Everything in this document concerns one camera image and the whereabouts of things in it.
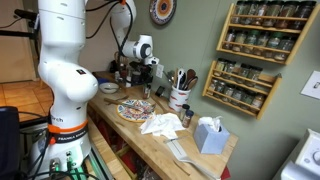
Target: decorative plate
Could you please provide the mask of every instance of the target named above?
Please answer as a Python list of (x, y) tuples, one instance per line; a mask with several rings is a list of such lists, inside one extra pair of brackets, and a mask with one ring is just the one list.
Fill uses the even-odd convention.
[(177, 0), (151, 0), (150, 15), (158, 25), (168, 23), (174, 15), (177, 7)]
[(155, 117), (155, 112), (152, 113), (144, 113), (143, 110), (145, 110), (146, 106), (150, 106), (151, 104), (147, 101), (143, 100), (126, 100), (123, 103), (134, 105), (136, 107), (141, 107), (141, 111), (137, 109), (128, 108), (122, 105), (117, 106), (117, 112), (120, 117), (127, 121), (132, 122), (144, 122), (149, 119), (153, 119)]

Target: wooden spice rack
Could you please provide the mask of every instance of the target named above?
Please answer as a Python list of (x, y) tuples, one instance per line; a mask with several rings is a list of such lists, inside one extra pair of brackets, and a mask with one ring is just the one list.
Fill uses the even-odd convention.
[[(251, 16), (251, 15), (233, 15), (235, 9), (235, 4), (231, 4), (226, 21), (224, 23), (223, 29), (222, 29), (222, 33), (218, 42), (218, 46), (216, 48), (217, 51), (222, 51), (222, 52), (227, 52), (227, 53), (232, 53), (232, 54), (237, 54), (240, 56), (246, 56), (246, 57), (251, 57), (251, 58), (255, 58), (258, 60), (263, 60), (263, 61), (269, 61), (272, 63), (278, 63), (278, 64), (285, 64), (288, 65), (291, 63), (291, 61), (293, 60), (296, 52), (298, 51), (303, 39), (305, 38), (307, 32), (309, 31), (313, 21), (315, 20), (319, 10), (320, 10), (320, 5), (316, 5), (310, 15), (309, 18), (293, 18), (293, 17), (272, 17), (272, 16)], [(232, 24), (231, 23), (231, 18), (232, 17), (251, 17), (251, 18), (261, 18), (261, 19), (281, 19), (281, 20), (287, 20), (287, 21), (306, 21), (306, 24), (303, 28), (303, 30), (293, 30), (293, 29), (277, 29), (274, 27), (263, 27), (263, 26), (254, 26), (254, 25), (242, 25), (242, 24)], [(265, 47), (261, 47), (261, 46), (253, 46), (253, 45), (246, 45), (246, 44), (239, 44), (239, 43), (235, 43), (235, 42), (227, 42), (225, 41), (226, 36), (227, 36), (227, 32), (230, 28), (233, 29), (255, 29), (255, 30), (260, 30), (260, 31), (277, 31), (277, 32), (282, 32), (285, 34), (291, 34), (294, 36), (297, 36), (297, 41), (295, 42), (294, 47), (292, 48), (291, 51), (282, 51), (282, 50), (278, 50), (278, 49), (271, 49), (271, 48), (265, 48)], [(247, 53), (243, 53), (243, 52), (235, 52), (232, 50), (228, 50), (228, 49), (223, 49), (222, 46), (225, 43), (229, 43), (229, 44), (236, 44), (236, 45), (241, 45), (241, 46), (247, 46), (247, 47), (257, 47), (259, 49), (262, 50), (271, 50), (273, 52), (282, 52), (282, 53), (286, 53), (288, 54), (288, 57), (285, 61), (277, 61), (273, 58), (265, 58), (263, 56), (258, 56), (258, 55), (254, 55), (254, 54), (247, 54)]]
[[(276, 77), (273, 77), (273, 76), (269, 76), (269, 75), (266, 75), (266, 74), (260, 74), (258, 81), (254, 81), (254, 80), (251, 80), (251, 79), (248, 79), (248, 78), (244, 78), (244, 77), (238, 76), (237, 73), (239, 71), (239, 67), (235, 67), (234, 71), (232, 73), (226, 73), (224, 71), (219, 71), (219, 70), (215, 69), (216, 63), (217, 63), (217, 61), (213, 61), (212, 64), (211, 64), (211, 68), (210, 68), (210, 71), (208, 73), (208, 77), (207, 77), (206, 84), (205, 84), (205, 87), (204, 87), (203, 92), (202, 92), (202, 96), (209, 97), (209, 98), (214, 99), (214, 100), (216, 100), (216, 101), (218, 101), (220, 103), (223, 103), (225, 105), (231, 106), (231, 107), (233, 107), (235, 109), (238, 109), (238, 110), (240, 110), (240, 111), (242, 111), (242, 112), (244, 112), (246, 114), (254, 116), (256, 119), (260, 120), (262, 115), (263, 115), (263, 113), (264, 113), (264, 111), (266, 110), (266, 108), (267, 108), (272, 96), (274, 95), (276, 89), (278, 88), (279, 83), (282, 80), (281, 75), (279, 74)], [(223, 74), (228, 74), (228, 75), (231, 76), (231, 79), (224, 79), (224, 78), (222, 78), (220, 76), (215, 76), (214, 72), (221, 72)], [(238, 84), (237, 82), (232, 80), (232, 79), (236, 79), (236, 78), (240, 78), (240, 79), (243, 79), (243, 80), (246, 80), (246, 81), (254, 82), (254, 83), (256, 83), (256, 86), (249, 87), (249, 86), (246, 86), (245, 84)], [(266, 96), (265, 101), (264, 101), (264, 103), (263, 103), (263, 105), (261, 106), (260, 109), (254, 107), (254, 106), (245, 104), (242, 101), (239, 101), (239, 100), (234, 99), (232, 97), (229, 97), (229, 96), (226, 96), (224, 94), (221, 94), (221, 93), (213, 90), (212, 88), (210, 88), (210, 84), (211, 84), (211, 80), (212, 79), (216, 79), (218, 81), (223, 81), (223, 82), (226, 82), (228, 84), (234, 84), (234, 85), (242, 87), (244, 89), (251, 90), (251, 91), (254, 91), (254, 92), (257, 92), (257, 93), (261, 93), (261, 94)], [(239, 104), (244, 104), (244, 105), (248, 106), (249, 109), (250, 108), (254, 109), (256, 111), (256, 113), (251, 112), (249, 110), (242, 109), (239, 106), (235, 106), (235, 105), (231, 104), (230, 102), (222, 101), (220, 98), (216, 98), (212, 94), (218, 94), (218, 95), (220, 95), (222, 97), (227, 97), (227, 98), (231, 99), (232, 101), (236, 101)]]

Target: butcher block counter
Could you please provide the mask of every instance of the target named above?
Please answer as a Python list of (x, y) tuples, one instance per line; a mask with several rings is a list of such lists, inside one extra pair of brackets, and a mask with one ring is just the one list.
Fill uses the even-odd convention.
[[(152, 134), (141, 134), (142, 123), (124, 120), (116, 111), (117, 105), (108, 104), (104, 98), (118, 99), (129, 95), (128, 99), (142, 99), (142, 86), (125, 88), (113, 94), (104, 94), (100, 90), (95, 97), (89, 101), (89, 109), (97, 113), (124, 141), (162, 178), (162, 179), (208, 179), (189, 163), (178, 161), (169, 147), (163, 142), (167, 140), (164, 136), (153, 136)], [(156, 103), (156, 114), (175, 113), (168, 107), (168, 101), (164, 97), (158, 97), (151, 93), (151, 97), (145, 101)], [(176, 131), (178, 137), (187, 136), (178, 140), (190, 159), (194, 160), (207, 170), (221, 176), (229, 158), (236, 146), (238, 137), (230, 133), (230, 137), (224, 147), (222, 154), (208, 155), (200, 154), (193, 139), (193, 133), (197, 126), (199, 115), (195, 114), (189, 128)]]

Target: cabinet door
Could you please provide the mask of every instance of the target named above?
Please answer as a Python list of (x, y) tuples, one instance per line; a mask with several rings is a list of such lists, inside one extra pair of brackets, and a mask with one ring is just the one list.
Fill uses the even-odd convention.
[[(23, 9), (21, 0), (0, 0), (0, 27), (11, 24), (15, 9)], [(27, 32), (24, 19), (1, 30)], [(0, 36), (0, 83), (35, 80), (30, 40), (23, 37)]]

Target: cup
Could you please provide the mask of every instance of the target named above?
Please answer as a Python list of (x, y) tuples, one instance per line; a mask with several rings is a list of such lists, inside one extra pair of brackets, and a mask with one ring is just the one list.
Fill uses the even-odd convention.
[(169, 98), (169, 107), (176, 112), (180, 112), (183, 104), (187, 104), (189, 94), (191, 90), (180, 90), (172, 86), (170, 98)]

